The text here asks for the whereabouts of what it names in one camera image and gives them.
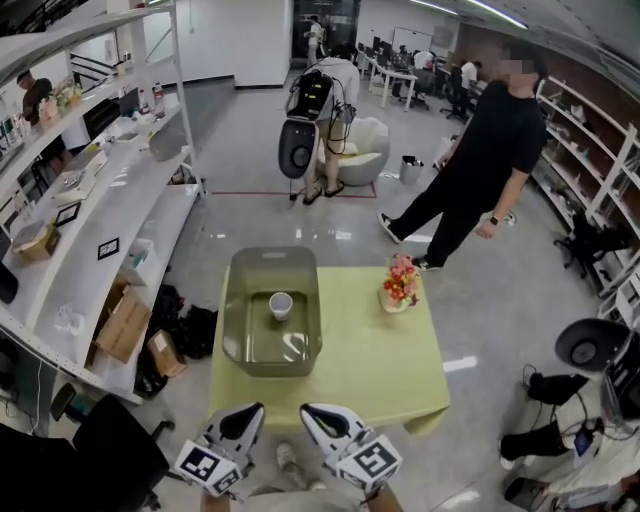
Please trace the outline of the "white beanbag seat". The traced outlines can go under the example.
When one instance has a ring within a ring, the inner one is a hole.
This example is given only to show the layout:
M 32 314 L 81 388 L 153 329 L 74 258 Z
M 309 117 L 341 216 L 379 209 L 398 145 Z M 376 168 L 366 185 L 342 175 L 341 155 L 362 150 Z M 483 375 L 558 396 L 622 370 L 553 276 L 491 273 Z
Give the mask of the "white beanbag seat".
M 319 142 L 314 178 L 327 176 L 327 161 L 338 165 L 338 181 L 347 186 L 364 186 L 377 180 L 390 154 L 389 128 L 374 117 L 355 118 L 346 129 L 337 122 L 318 121 Z

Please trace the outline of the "black plastic bags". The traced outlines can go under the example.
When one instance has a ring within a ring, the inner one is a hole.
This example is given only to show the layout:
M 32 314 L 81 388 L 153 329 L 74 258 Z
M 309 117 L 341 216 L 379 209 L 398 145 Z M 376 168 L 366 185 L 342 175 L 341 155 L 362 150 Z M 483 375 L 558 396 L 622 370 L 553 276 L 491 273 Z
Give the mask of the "black plastic bags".
M 186 363 L 200 360 L 213 352 L 218 312 L 191 305 L 185 314 L 184 298 L 172 285 L 162 284 L 156 297 L 151 318 L 138 356 L 134 392 L 143 399 L 152 399 L 171 378 L 162 377 L 155 368 L 146 342 L 158 331 L 167 331 Z

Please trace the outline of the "olive green plastic basin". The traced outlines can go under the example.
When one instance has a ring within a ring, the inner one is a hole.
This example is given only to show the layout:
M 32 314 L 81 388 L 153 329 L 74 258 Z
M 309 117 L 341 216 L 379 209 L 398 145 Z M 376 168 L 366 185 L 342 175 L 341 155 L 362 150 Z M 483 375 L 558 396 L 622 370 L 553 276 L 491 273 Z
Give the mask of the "olive green plastic basin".
M 293 298 L 289 318 L 273 318 L 269 299 Z M 305 247 L 251 247 L 231 259 L 226 285 L 222 350 L 257 378 L 309 375 L 322 349 L 317 260 Z

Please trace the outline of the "person's right forearm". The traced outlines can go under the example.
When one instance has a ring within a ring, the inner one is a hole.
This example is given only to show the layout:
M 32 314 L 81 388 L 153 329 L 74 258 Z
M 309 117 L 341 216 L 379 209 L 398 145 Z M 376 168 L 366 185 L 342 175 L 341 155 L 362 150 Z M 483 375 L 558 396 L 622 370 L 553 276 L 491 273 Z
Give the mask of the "person's right forearm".
M 399 500 L 388 484 L 367 493 L 360 502 L 368 512 L 404 512 Z

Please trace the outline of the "person's own shoe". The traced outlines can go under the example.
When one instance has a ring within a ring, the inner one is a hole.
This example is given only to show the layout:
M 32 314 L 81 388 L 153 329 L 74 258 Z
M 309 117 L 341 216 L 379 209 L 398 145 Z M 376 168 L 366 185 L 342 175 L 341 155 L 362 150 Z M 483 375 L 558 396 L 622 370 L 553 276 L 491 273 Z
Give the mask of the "person's own shoe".
M 277 445 L 276 460 L 284 475 L 296 481 L 303 480 L 304 471 L 298 464 L 295 451 L 289 442 L 282 441 Z

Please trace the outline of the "grey waste bin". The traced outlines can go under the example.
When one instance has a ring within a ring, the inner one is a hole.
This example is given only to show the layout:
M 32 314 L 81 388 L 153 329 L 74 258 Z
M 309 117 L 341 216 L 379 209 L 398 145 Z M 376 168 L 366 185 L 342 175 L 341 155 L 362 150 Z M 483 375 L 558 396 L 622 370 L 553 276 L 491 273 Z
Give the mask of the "grey waste bin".
M 399 169 L 399 180 L 404 185 L 414 185 L 418 181 L 423 168 L 424 162 L 416 156 L 403 155 Z

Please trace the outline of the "black office chair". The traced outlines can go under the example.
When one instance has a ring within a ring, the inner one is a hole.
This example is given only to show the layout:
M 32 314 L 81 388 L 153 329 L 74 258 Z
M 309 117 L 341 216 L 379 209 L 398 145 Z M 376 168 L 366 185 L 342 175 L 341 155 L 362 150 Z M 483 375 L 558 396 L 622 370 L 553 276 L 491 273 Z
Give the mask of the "black office chair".
M 467 122 L 468 90 L 462 86 L 462 71 L 458 66 L 454 66 L 450 72 L 447 85 L 449 86 L 446 95 L 450 103 L 449 108 L 441 108 L 439 112 L 446 114 L 447 119 L 455 118 L 462 122 Z
M 155 487 L 172 474 L 160 436 L 175 429 L 162 420 L 147 431 L 114 396 L 106 395 L 84 411 L 73 385 L 66 383 L 51 403 L 51 416 L 67 416 L 78 427 L 72 439 L 78 469 L 88 478 L 91 512 L 158 512 Z
M 584 279 L 594 264 L 601 261 L 608 253 L 626 250 L 631 247 L 631 234 L 622 225 L 615 228 L 599 228 L 591 224 L 583 211 L 572 217 L 573 229 L 569 235 L 555 239 L 553 245 L 564 248 L 569 257 L 564 263 L 568 269 L 574 262 L 580 268 L 580 278 Z

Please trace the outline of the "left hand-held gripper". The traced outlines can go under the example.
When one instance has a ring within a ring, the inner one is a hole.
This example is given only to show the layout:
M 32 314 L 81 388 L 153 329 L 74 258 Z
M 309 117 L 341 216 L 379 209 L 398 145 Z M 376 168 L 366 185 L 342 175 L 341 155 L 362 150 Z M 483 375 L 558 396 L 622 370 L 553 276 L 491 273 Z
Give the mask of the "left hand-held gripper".
M 207 421 L 205 433 L 185 442 L 175 471 L 212 496 L 231 494 L 253 468 L 250 451 L 264 420 L 260 402 L 217 410 Z

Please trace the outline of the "white shelving by brick wall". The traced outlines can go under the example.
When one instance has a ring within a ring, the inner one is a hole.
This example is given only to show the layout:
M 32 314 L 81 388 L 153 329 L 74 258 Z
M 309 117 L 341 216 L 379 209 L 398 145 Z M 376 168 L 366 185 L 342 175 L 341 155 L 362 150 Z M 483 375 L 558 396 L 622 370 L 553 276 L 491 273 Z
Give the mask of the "white shelving by brick wall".
M 547 142 L 534 183 L 569 235 L 579 212 L 596 231 L 622 235 L 613 250 L 581 268 L 605 297 L 640 268 L 640 124 L 623 122 L 602 100 L 552 76 L 541 82 L 536 98 Z

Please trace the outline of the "white plastic basket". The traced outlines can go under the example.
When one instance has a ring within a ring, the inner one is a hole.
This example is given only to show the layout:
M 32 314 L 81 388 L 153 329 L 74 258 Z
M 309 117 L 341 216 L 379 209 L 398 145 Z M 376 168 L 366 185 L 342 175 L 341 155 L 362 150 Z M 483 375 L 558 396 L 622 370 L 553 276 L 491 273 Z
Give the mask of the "white plastic basket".
M 132 285 L 149 285 L 159 269 L 152 240 L 136 238 L 128 249 L 119 274 Z

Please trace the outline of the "ceiling light strips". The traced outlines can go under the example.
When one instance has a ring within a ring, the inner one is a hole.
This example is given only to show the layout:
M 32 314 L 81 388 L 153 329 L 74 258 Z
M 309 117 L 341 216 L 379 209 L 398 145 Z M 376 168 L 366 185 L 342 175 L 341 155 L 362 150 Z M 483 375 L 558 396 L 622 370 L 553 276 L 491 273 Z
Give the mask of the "ceiling light strips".
M 461 20 L 489 23 L 499 20 L 513 27 L 528 30 L 529 26 L 515 18 L 505 7 L 498 7 L 498 0 L 407 0 Z

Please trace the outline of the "white office desk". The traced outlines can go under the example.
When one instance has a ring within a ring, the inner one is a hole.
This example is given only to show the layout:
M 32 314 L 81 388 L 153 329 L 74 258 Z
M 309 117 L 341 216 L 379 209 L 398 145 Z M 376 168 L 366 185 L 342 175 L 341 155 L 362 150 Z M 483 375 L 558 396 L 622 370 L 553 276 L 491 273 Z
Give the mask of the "white office desk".
M 383 78 L 381 107 L 385 108 L 387 99 L 391 92 L 391 81 L 406 82 L 408 84 L 408 93 L 404 98 L 405 106 L 404 111 L 408 112 L 411 108 L 412 100 L 415 92 L 415 84 L 417 77 L 412 73 L 406 71 L 396 70 L 389 59 L 383 54 L 374 54 L 372 49 L 357 49 L 358 52 L 358 66 L 361 77 L 364 77 L 366 71 L 369 71 L 368 92 L 374 92 L 374 80 L 376 76 Z

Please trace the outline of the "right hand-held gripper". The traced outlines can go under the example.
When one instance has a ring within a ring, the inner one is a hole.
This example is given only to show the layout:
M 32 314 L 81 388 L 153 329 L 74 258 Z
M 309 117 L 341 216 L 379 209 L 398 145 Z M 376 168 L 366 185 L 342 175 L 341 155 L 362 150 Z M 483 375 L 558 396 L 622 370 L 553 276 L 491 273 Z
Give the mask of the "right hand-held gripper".
M 331 473 L 364 493 L 380 490 L 402 466 L 403 458 L 387 436 L 345 406 L 305 403 L 299 415 Z

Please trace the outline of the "pot of colourful flowers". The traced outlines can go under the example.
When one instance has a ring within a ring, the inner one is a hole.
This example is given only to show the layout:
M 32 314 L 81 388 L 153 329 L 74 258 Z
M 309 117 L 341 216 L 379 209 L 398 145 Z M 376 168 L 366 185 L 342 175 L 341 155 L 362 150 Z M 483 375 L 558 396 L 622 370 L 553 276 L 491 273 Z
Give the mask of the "pot of colourful flowers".
M 395 254 L 391 259 L 378 299 L 388 313 L 400 313 L 415 307 L 418 297 L 418 269 L 408 255 Z

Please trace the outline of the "small closed cardboard box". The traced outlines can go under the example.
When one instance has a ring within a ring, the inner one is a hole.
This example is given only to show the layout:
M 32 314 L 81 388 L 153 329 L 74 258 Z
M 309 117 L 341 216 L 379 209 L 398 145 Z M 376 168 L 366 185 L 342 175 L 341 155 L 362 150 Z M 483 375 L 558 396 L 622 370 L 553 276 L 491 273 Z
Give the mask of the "small closed cardboard box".
M 146 347 L 162 377 L 174 378 L 186 369 L 186 363 L 167 331 L 158 330 L 146 342 Z

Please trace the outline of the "white face mask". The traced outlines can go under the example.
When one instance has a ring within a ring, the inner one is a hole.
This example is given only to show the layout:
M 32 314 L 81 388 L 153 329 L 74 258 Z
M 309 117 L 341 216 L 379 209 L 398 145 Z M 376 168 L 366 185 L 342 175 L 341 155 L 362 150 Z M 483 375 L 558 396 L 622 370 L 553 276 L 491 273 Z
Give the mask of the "white face mask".
M 59 332 L 77 337 L 84 327 L 84 315 L 75 311 L 70 304 L 65 304 L 59 309 L 54 326 Z

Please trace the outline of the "white cup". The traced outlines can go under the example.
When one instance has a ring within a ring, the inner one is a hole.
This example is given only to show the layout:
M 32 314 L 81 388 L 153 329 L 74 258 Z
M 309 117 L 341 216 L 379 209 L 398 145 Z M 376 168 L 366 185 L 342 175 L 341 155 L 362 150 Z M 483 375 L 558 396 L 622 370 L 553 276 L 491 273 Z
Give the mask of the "white cup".
M 293 298 L 285 292 L 276 292 L 269 299 L 269 309 L 277 321 L 286 321 L 293 307 Z

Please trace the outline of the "large open cardboard box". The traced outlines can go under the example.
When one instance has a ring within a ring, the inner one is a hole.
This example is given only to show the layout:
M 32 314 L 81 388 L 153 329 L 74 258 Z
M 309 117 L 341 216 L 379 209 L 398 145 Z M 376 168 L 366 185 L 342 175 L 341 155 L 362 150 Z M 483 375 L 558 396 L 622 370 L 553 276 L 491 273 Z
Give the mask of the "large open cardboard box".
M 85 366 L 91 368 L 99 353 L 127 363 L 146 332 L 150 316 L 136 289 L 126 278 L 117 276 L 99 315 Z

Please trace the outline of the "yellow-green tablecloth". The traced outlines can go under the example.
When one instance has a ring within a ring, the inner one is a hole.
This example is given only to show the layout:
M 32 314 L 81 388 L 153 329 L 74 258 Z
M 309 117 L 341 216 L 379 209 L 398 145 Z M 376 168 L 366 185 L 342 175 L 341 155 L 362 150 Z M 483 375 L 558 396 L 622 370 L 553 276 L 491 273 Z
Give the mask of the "yellow-green tablecloth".
M 450 406 L 443 362 L 424 283 L 418 303 L 400 313 L 383 310 L 383 267 L 318 270 L 322 350 L 302 378 L 253 378 L 223 352 L 227 307 L 219 305 L 211 360 L 209 412 L 260 402 L 273 434 L 300 430 L 303 403 L 355 411 L 370 426 L 402 425 L 429 434 Z

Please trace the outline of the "white whiteboard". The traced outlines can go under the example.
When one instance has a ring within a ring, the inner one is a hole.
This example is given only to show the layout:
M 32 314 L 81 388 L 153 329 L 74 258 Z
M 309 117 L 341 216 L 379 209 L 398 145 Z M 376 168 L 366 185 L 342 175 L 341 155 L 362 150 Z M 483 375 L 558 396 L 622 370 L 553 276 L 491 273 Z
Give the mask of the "white whiteboard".
M 420 31 L 414 31 L 402 27 L 395 27 L 392 37 L 392 48 L 399 52 L 404 46 L 408 53 L 415 51 L 429 51 L 432 44 L 432 35 Z

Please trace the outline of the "long white shelving unit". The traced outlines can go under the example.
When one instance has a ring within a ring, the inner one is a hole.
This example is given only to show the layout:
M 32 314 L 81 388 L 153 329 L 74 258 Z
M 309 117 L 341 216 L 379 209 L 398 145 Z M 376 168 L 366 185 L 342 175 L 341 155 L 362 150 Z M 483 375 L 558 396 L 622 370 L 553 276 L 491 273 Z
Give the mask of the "long white shelving unit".
M 182 126 L 188 146 L 171 160 L 156 162 L 148 143 L 166 125 Z M 6 257 L 18 290 L 12 302 L 0 301 L 0 334 L 49 366 L 134 404 L 141 403 L 134 382 L 145 333 L 127 363 L 102 353 L 96 355 L 91 368 L 85 361 L 109 290 L 121 276 L 119 269 L 136 238 L 152 240 L 159 260 L 149 285 L 131 284 L 152 310 L 177 239 L 202 192 L 199 178 L 183 185 L 171 181 L 180 169 L 196 169 L 188 125 L 183 100 L 150 123 L 116 123 L 107 160 L 96 173 L 88 195 L 78 200 L 82 205 L 77 218 L 58 229 L 61 239 L 54 254 L 35 263 L 11 251 Z M 120 239 L 120 251 L 98 261 L 98 246 L 114 238 Z M 77 337 L 54 326 L 65 304 L 84 315 L 84 327 Z

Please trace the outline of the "person's own torso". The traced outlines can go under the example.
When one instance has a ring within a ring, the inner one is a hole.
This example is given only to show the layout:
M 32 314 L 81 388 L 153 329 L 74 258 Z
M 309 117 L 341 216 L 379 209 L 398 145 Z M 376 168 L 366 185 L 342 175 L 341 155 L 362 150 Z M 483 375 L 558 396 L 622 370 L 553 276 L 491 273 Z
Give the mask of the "person's own torso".
M 360 512 L 360 506 L 341 492 L 321 489 L 251 496 L 243 512 Z

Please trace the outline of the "person's left forearm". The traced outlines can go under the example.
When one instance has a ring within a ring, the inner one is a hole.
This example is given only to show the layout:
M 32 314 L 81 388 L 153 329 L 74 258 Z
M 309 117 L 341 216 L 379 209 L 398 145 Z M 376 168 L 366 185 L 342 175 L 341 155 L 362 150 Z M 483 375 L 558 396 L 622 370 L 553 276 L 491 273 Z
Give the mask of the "person's left forearm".
M 200 512 L 231 512 L 232 502 L 233 500 L 228 495 L 215 497 L 203 492 L 200 501 Z

